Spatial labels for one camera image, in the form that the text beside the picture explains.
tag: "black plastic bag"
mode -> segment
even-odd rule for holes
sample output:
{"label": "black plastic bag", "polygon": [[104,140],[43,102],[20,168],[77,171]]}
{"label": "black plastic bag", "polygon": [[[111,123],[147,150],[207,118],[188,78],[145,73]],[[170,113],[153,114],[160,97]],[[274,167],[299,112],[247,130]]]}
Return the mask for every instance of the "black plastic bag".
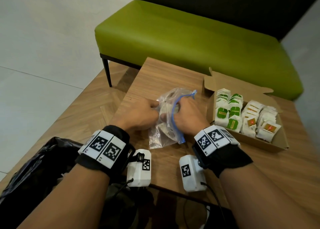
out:
{"label": "black plastic bag", "polygon": [[51,138],[14,174],[0,196],[1,223],[17,228],[75,165],[81,143]]}

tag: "open cardboard box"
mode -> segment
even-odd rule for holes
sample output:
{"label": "open cardboard box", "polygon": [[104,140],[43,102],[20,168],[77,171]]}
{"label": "open cardboard box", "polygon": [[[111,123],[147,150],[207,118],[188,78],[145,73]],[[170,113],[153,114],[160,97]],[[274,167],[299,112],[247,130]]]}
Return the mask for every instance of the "open cardboard box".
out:
{"label": "open cardboard box", "polygon": [[[272,89],[267,87],[260,87],[245,81],[241,81],[234,77],[230,77],[225,74],[212,71],[211,68],[209,68],[209,71],[211,73],[211,76],[206,76],[204,78],[204,87],[208,90],[214,91],[214,94],[209,99],[208,109],[207,109],[207,120],[210,123],[212,123],[215,118],[216,91],[222,88],[230,90],[232,95],[235,93],[242,95],[243,108],[247,105],[249,101],[255,100],[264,105],[275,107],[279,113],[282,112],[277,102],[272,97],[266,95],[266,93],[272,93],[273,92]],[[277,153],[283,150],[287,150],[289,148],[289,144],[288,144],[286,133],[282,125],[279,114],[276,117],[276,123],[281,125],[282,127],[275,134],[271,143],[266,142],[260,138],[256,138],[256,137],[252,138],[244,134],[234,132],[230,129],[227,129],[227,130],[239,142],[244,142],[249,145],[258,147],[260,149],[263,149],[272,153]]]}

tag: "black cable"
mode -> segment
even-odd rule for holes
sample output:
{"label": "black cable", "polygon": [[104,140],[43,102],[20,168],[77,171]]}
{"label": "black cable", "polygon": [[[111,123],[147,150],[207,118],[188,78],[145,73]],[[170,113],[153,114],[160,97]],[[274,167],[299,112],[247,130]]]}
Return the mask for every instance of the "black cable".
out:
{"label": "black cable", "polygon": [[120,193],[120,191],[121,191],[124,187],[126,187],[126,186],[128,185],[128,183],[133,182],[133,181],[134,181],[133,178],[130,179],[130,180],[128,180],[128,181],[112,196],[111,199],[115,198],[115,197],[118,195],[118,193]]}
{"label": "black cable", "polygon": [[219,206],[219,208],[220,208],[220,210],[221,210],[221,214],[222,214],[224,223],[225,223],[226,226],[227,226],[227,222],[226,222],[226,219],[224,218],[224,214],[223,214],[223,212],[222,212],[222,207],[221,207],[221,204],[220,204],[220,202],[219,202],[219,200],[218,200],[218,197],[217,197],[216,193],[215,193],[214,190],[213,190],[208,184],[206,184],[205,182],[201,182],[200,184],[201,184],[201,185],[204,185],[204,186],[207,186],[208,189],[209,189],[209,190],[211,191],[211,193],[213,194],[213,196],[214,196],[214,198],[216,199],[216,202],[218,203],[218,206]]}
{"label": "black cable", "polygon": [[184,202],[184,204],[183,204],[183,219],[184,219],[184,223],[186,224],[186,229],[190,229],[189,228],[189,226],[188,226],[188,224],[187,224],[187,220],[186,220],[186,215],[185,215],[185,208],[186,208],[186,204],[187,204],[187,199],[186,199],[186,201]]}

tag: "green cushion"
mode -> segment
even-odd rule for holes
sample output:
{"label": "green cushion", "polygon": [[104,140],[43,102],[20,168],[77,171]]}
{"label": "green cushion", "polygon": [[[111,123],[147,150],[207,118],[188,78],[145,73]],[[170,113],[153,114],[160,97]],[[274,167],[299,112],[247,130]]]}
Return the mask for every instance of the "green cushion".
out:
{"label": "green cushion", "polygon": [[294,99],[301,81],[274,38],[165,6],[134,0],[95,29],[100,53],[143,65],[152,57],[197,72],[214,71]]}

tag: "hand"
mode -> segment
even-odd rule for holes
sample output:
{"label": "hand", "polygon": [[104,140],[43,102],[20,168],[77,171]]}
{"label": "hand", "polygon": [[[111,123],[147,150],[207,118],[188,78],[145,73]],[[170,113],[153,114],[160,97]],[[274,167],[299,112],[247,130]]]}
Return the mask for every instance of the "hand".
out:
{"label": "hand", "polygon": [[146,130],[154,126],[159,113],[153,109],[159,105],[158,101],[142,98],[119,118],[112,120],[110,125],[118,126],[125,131]]}
{"label": "hand", "polygon": [[180,110],[173,118],[177,128],[181,132],[195,136],[200,130],[210,126],[193,98],[183,97],[179,101],[179,104]]}

